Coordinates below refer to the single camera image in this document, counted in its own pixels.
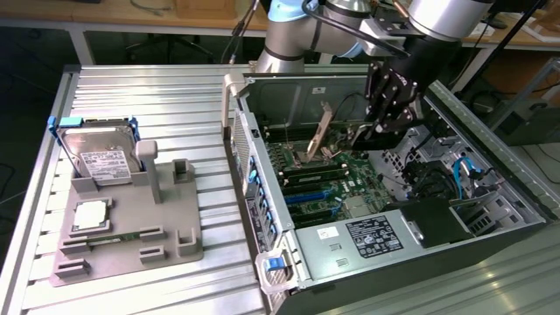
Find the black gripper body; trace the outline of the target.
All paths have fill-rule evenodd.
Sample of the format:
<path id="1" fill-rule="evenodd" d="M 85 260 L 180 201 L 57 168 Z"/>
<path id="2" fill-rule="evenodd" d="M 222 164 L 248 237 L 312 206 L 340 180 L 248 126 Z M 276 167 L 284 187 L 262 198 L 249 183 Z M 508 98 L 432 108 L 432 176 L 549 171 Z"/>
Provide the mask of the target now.
<path id="1" fill-rule="evenodd" d="M 409 37 L 404 42 L 406 56 L 393 56 L 388 63 L 382 104 L 410 103 L 420 99 L 436 81 L 452 57 L 461 48 L 460 41 L 442 41 L 428 35 Z"/>

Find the graphics card with black cooler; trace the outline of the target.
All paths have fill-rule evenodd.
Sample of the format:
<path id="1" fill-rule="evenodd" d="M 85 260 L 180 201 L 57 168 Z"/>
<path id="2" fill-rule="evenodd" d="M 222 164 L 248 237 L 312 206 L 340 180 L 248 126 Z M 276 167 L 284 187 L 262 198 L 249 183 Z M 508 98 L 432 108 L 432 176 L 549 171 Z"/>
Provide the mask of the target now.
<path id="1" fill-rule="evenodd" d="M 324 110 L 316 133 L 309 141 L 308 154 L 326 148 L 333 152 L 346 150 L 381 150 L 393 148 L 401 133 L 376 133 L 373 124 L 366 121 L 336 122 L 334 110 L 328 102 L 321 101 Z"/>

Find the perforated metal disk bay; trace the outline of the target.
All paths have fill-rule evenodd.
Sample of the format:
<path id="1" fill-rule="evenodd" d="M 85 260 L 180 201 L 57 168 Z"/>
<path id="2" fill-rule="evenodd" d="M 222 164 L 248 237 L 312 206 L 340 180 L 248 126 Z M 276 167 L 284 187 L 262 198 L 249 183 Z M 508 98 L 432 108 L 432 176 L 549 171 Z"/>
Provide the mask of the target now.
<path id="1" fill-rule="evenodd" d="M 438 116 L 425 100 L 418 105 L 424 111 L 424 119 L 409 128 L 394 148 L 372 151 L 370 161 L 376 171 L 385 174 L 400 173 L 412 161 L 428 162 L 430 159 L 426 150 L 436 142 L 434 125 Z"/>

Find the CPU socket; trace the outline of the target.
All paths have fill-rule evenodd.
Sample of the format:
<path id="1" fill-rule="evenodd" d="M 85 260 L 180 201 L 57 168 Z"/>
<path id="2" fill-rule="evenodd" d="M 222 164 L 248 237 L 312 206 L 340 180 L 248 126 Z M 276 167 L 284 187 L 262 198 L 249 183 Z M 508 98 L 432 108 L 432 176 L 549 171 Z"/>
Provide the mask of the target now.
<path id="1" fill-rule="evenodd" d="M 320 149 L 314 150 L 312 155 L 308 154 L 308 143 L 296 143 L 290 147 L 293 155 L 293 164 L 301 168 L 318 167 L 328 164 L 328 159 Z"/>

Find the black monitor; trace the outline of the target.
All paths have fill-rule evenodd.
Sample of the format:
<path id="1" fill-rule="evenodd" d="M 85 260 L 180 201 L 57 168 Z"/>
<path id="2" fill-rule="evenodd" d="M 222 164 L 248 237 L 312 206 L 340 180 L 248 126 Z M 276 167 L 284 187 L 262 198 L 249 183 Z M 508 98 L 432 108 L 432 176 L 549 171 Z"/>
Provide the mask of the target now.
<path id="1" fill-rule="evenodd" d="M 525 12 L 533 7 L 534 4 L 538 4 L 537 8 L 540 9 L 548 0 L 494 0 L 488 12 L 490 14 L 500 12 Z"/>

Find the black installed RAM stick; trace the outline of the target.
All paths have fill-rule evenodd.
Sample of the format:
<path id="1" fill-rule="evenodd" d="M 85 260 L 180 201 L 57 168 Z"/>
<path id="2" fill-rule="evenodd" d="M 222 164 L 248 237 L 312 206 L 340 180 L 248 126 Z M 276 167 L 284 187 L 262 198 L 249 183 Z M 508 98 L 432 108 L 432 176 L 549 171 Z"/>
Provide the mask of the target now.
<path id="1" fill-rule="evenodd" d="M 302 173 L 296 175 L 289 175 L 282 179 L 282 186 L 301 186 L 305 184 L 316 184 L 321 182 L 330 182 L 333 180 L 344 179 L 346 176 L 346 171 L 333 170 L 333 171 L 321 171 L 314 173 Z"/>

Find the dark equipment box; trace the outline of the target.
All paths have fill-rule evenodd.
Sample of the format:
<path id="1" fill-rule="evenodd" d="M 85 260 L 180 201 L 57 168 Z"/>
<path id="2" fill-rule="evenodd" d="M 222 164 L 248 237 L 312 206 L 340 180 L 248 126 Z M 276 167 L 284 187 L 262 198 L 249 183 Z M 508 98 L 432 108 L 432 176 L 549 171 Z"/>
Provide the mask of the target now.
<path id="1" fill-rule="evenodd" d="M 524 112 L 513 111 L 497 130 L 508 146 L 560 142 L 560 108 L 537 103 Z"/>

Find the blue expansion slot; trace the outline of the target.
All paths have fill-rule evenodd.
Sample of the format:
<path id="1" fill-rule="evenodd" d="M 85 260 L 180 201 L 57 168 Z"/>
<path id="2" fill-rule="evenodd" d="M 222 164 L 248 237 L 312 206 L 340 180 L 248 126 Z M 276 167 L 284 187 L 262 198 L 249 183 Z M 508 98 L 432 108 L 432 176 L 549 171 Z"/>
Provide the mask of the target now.
<path id="1" fill-rule="evenodd" d="M 285 204 L 286 205 L 293 205 L 293 204 L 298 204 L 298 203 L 306 203 L 310 201 L 321 201 L 325 200 L 330 195 L 330 191 L 325 190 L 321 192 L 312 192 L 308 194 L 300 194 L 296 196 L 288 196 L 284 198 Z"/>

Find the grey metal drive bay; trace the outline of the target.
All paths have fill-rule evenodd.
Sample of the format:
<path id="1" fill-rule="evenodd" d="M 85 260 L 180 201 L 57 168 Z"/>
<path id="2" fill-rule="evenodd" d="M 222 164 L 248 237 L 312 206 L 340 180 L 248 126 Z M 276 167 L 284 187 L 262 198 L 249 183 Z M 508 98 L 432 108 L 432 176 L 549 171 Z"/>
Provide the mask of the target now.
<path id="1" fill-rule="evenodd" d="M 474 237 L 528 225 L 512 203 L 497 192 L 453 199 L 449 205 Z"/>

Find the brown cardboard box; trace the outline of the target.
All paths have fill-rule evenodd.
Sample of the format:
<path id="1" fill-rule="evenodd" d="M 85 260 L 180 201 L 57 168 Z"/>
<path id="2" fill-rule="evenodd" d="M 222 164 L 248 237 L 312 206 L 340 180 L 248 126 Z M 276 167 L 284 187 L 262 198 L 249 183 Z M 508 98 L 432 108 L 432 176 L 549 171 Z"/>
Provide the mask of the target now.
<path id="1" fill-rule="evenodd" d="M 237 17 L 236 0 L 174 0 L 180 18 L 232 19 Z"/>

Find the black office chair base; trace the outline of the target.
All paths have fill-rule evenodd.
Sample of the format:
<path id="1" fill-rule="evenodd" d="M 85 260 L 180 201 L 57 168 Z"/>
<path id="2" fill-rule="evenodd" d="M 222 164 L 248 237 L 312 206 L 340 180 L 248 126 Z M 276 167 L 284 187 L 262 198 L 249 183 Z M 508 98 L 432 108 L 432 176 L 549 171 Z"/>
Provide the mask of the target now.
<path id="1" fill-rule="evenodd" d="M 129 64 L 214 64 L 214 54 L 202 46 L 200 35 L 146 34 L 125 47 Z"/>

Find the blue case latch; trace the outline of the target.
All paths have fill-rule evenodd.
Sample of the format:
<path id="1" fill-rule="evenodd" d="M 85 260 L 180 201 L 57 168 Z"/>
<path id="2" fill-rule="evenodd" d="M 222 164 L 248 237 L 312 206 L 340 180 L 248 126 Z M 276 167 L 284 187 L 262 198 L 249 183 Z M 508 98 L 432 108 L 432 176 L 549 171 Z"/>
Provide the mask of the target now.
<path id="1" fill-rule="evenodd" d="M 281 257 L 270 257 L 264 259 L 262 266 L 265 272 L 273 272 L 285 269 L 286 263 Z"/>

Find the open black PC case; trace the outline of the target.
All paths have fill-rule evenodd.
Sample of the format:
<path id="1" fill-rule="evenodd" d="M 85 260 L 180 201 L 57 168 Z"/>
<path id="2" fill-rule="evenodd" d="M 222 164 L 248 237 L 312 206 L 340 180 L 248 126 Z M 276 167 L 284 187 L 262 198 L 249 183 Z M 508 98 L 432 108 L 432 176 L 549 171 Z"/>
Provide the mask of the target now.
<path id="1" fill-rule="evenodd" d="M 473 266 L 520 245 L 560 220 L 554 194 L 493 131 L 454 95 L 434 83 L 422 98 L 438 116 L 428 162 L 412 161 L 382 184 L 393 201 L 372 214 L 398 210 L 425 253 L 362 274 L 316 284 L 304 262 L 296 230 L 264 143 L 264 127 L 318 124 L 321 101 L 336 122 L 357 122 L 366 101 L 350 100 L 365 83 L 360 70 L 250 73 L 232 69 L 222 80 L 222 126 L 233 191 L 248 236 L 249 255 L 265 310 L 272 315 L 320 313 Z M 528 225 L 474 237 L 449 205 L 497 192 Z M 264 271 L 264 259 L 281 257 L 282 270 Z"/>

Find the hard disk in blue caddy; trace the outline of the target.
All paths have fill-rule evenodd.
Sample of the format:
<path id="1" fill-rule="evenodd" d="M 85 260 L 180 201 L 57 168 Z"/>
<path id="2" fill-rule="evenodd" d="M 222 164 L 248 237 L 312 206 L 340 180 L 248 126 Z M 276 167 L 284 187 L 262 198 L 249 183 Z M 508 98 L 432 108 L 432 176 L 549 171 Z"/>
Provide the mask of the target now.
<path id="1" fill-rule="evenodd" d="M 85 119 L 50 116 L 46 128 L 65 157 L 74 175 L 90 177 L 98 186 L 128 184 L 132 174 L 144 170 L 136 156 L 140 141 L 134 117 Z"/>

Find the green RAM stick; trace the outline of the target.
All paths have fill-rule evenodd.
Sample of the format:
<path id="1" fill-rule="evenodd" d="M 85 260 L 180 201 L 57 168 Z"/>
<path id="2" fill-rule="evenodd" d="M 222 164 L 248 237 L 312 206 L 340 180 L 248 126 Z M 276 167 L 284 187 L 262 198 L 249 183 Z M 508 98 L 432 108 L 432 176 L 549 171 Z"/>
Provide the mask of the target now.
<path id="1" fill-rule="evenodd" d="M 138 239 L 140 239 L 140 233 L 130 232 L 125 234 L 116 234 L 110 236 L 100 236 L 94 238 L 88 238 L 88 244 L 92 246 L 96 246 L 96 245 L 102 245 L 108 243 L 129 242 Z"/>

